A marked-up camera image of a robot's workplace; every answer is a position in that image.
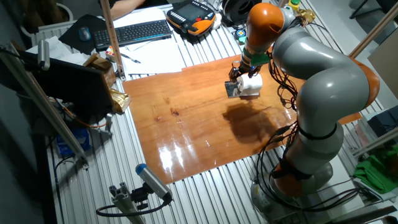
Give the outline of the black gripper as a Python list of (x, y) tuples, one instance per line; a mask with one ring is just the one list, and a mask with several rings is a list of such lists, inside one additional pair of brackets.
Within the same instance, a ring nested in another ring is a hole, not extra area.
[(255, 77), (261, 70), (261, 66), (251, 66), (242, 61), (233, 61), (232, 69), (229, 71), (229, 80), (231, 82), (237, 82), (237, 78), (245, 73), (248, 74), (249, 78)]

